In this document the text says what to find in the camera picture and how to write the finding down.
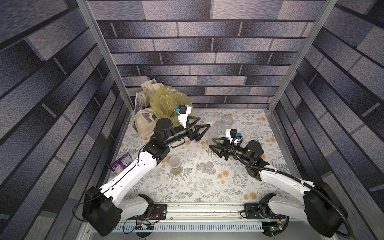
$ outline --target floral tablecloth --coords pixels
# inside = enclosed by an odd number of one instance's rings
[[[195,116],[200,116],[201,119],[214,116],[218,124],[225,114],[233,118],[232,128],[236,128],[243,135],[242,147],[245,147],[250,140],[259,141],[265,152],[262,158],[277,169],[289,172],[264,110],[195,109]],[[149,138],[143,140],[138,136],[133,128],[132,119],[118,157],[126,152],[137,157],[138,150],[149,140]],[[148,172],[128,192],[126,198],[146,194],[155,202],[254,202],[269,192],[284,198],[292,198],[276,186],[250,177],[244,165],[232,157],[228,161],[220,159],[208,148],[207,143],[207,141],[191,142],[186,139],[184,145],[171,148],[168,156],[155,169]],[[180,175],[173,175],[170,172],[171,156],[181,159]]]

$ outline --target brick pattern wall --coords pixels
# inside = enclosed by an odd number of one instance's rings
[[[128,93],[155,78],[195,107],[265,108],[324,1],[89,1]]]
[[[72,240],[127,105],[75,0],[0,10],[0,239]]]
[[[339,0],[274,112],[301,176],[333,188],[355,239],[384,239],[383,3]]]

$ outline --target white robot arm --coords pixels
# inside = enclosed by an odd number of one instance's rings
[[[334,233],[347,238],[352,236],[351,226],[346,219],[347,211],[329,185],[324,182],[314,184],[269,166],[261,158],[264,151],[259,142],[252,140],[245,148],[240,147],[242,136],[236,129],[227,129],[226,137],[219,140],[223,142],[214,141],[217,145],[210,145],[209,148],[220,158],[224,156],[227,160],[229,156],[234,156],[245,165],[251,177],[273,184],[297,199],[283,199],[269,193],[259,201],[258,210],[245,209],[247,217],[285,215],[309,223],[326,237],[332,237]],[[347,234],[337,231],[342,223],[348,230]]]
[[[139,151],[139,156],[127,168],[99,189],[91,187],[86,191],[82,203],[83,217],[101,236],[109,234],[120,219],[144,215],[148,218],[153,212],[153,200],[143,194],[130,200],[124,200],[124,196],[166,157],[170,151],[168,145],[186,137],[191,141],[199,141],[210,128],[209,124],[194,126],[200,117],[188,117],[187,112],[191,112],[188,107],[185,107],[186,113],[182,113],[182,116],[185,116],[182,126],[173,127],[168,118],[159,119],[149,142],[142,147],[142,152]],[[183,105],[179,105],[178,109],[184,109]]]
[[[124,196],[134,184],[165,158],[169,152],[167,144],[185,136],[188,136],[190,140],[198,141],[209,126],[209,124],[195,126],[195,132],[193,132],[191,129],[185,129],[184,126],[173,128],[169,119],[160,119],[154,129],[154,135],[143,146],[143,152],[139,153],[135,161],[99,189],[91,187],[86,192],[83,217],[101,236],[109,234],[120,219],[143,215],[149,217],[153,210],[153,201],[150,198],[139,195],[134,199],[124,200]],[[199,129],[202,127],[206,129],[199,133]],[[260,200],[258,211],[247,212],[247,216],[253,213],[254,216],[261,215],[266,218],[273,214],[294,217],[309,223],[317,232],[326,237],[331,237],[337,232],[340,225],[345,223],[349,234],[344,237],[352,234],[346,221],[348,216],[346,210],[327,184],[314,184],[268,166],[269,164],[261,159],[264,151],[259,142],[250,141],[245,148],[242,148],[239,146],[242,137],[236,129],[229,129],[227,132],[228,137],[220,138],[220,140],[224,140],[223,143],[210,145],[209,148],[219,157],[225,156],[226,160],[229,155],[235,156],[246,165],[245,168],[251,177],[273,184],[297,199],[282,199],[275,194],[267,194]],[[329,202],[323,201],[323,198],[328,198]]]

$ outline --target aluminum frame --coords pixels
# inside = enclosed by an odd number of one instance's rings
[[[324,25],[325,20],[327,20],[336,2],[337,0],[327,0],[325,2],[323,8],[320,11],[319,16],[317,17],[316,21],[313,24],[311,31],[309,32],[308,36],[305,38],[305,41],[301,46],[300,50],[297,52],[297,55],[293,60],[293,63],[289,66],[287,73],[285,74],[283,80],[281,81],[280,86],[278,87],[275,95],[272,97],[271,103],[268,106],[269,113],[273,112],[277,103],[280,101],[280,98],[283,95],[285,89],[287,88],[288,83],[293,78],[297,68],[299,67],[301,61],[303,60],[305,54],[309,50],[310,46],[312,45],[314,39],[316,38],[317,34],[321,30],[322,26]]]
[[[163,223],[179,222],[274,222],[275,219],[246,219],[241,217],[240,211],[244,210],[244,204],[252,202],[161,202],[167,204],[167,219]],[[76,240],[89,240],[93,227],[89,223],[83,223]]]
[[[122,131],[121,137],[120,137],[119,142],[118,142],[118,144],[117,144],[118,147],[115,149],[115,152],[114,152],[113,157],[112,157],[112,160],[113,160],[113,161],[116,160],[117,155],[119,154],[119,150],[120,150],[119,146],[121,145],[121,143],[122,143],[122,141],[123,141],[123,139],[124,139],[124,135],[125,135],[125,132],[126,132],[127,129],[128,129],[128,124],[129,124],[129,121],[131,120],[132,114],[133,114],[133,112],[131,112],[131,113],[129,114],[128,118],[127,118],[127,123],[126,123],[125,126],[124,126],[124,129],[123,129],[123,131]],[[109,171],[107,172],[106,176],[105,176],[105,179],[104,179],[103,184],[106,184],[106,183],[108,182],[108,179],[109,179],[109,176],[110,176],[110,175],[111,175],[111,171],[109,170]]]
[[[291,153],[289,152],[288,146],[284,141],[283,135],[281,134],[275,116],[273,115],[273,113],[269,113],[267,111],[265,112],[265,115],[268,120],[269,126],[271,127],[272,132],[276,138],[276,141],[279,144],[280,151],[283,154],[285,162],[287,163],[287,167],[290,171],[290,174],[301,179],[302,177],[299,173],[299,170],[297,169],[297,166],[292,158]]]
[[[91,11],[91,7],[88,4],[87,0],[76,0],[77,5],[79,6],[80,12],[83,15],[85,22],[87,23],[89,30],[91,31],[91,34],[93,35],[93,38],[95,39],[101,54],[103,55],[105,62],[107,63],[107,66],[109,67],[109,70],[111,71],[112,77],[115,80],[121,95],[124,99],[124,102],[128,106],[128,110],[130,112],[133,112],[133,103],[131,98],[129,97],[129,94],[127,92],[127,89],[124,86],[124,83],[122,81],[122,78],[120,76],[119,70],[116,67],[116,64],[112,58],[111,52],[109,51],[109,48],[107,46],[107,43],[105,42],[105,39],[103,35],[101,34],[101,30],[99,28],[99,25],[96,22],[95,16],[93,15]]]

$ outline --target plastic container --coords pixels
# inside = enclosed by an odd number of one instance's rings
[[[229,116],[224,116],[220,122],[220,133],[225,135],[227,129],[232,128],[233,119]]]
[[[203,136],[203,141],[208,141],[209,145],[216,145],[212,138],[218,138],[218,127],[215,117],[206,117],[203,120],[204,124],[209,124],[211,127]]]
[[[180,158],[178,157],[171,157],[169,159],[169,166],[171,173],[173,173],[174,175],[179,175],[182,172]]]

